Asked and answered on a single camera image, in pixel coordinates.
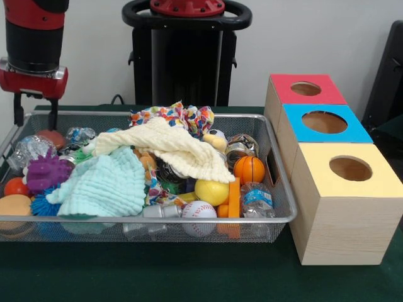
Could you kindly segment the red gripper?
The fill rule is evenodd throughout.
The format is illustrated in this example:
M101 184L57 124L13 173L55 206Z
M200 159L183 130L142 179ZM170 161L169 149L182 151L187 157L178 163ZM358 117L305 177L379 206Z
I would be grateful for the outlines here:
M21 105L21 93L48 99L51 105L48 115L48 129L57 129L59 99L65 93L69 72L60 66L56 71L42 74L28 74L15 69L7 58L1 58L1 89L14 93L14 124L23 126L24 109Z

